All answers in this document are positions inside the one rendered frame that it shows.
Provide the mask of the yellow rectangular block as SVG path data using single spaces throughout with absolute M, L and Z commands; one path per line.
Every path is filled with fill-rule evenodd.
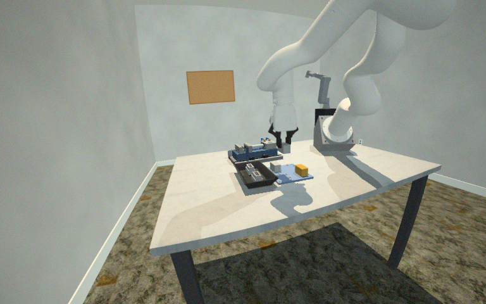
M 301 177 L 308 175 L 308 168 L 302 164 L 295 165 L 295 173 L 299 174 Z

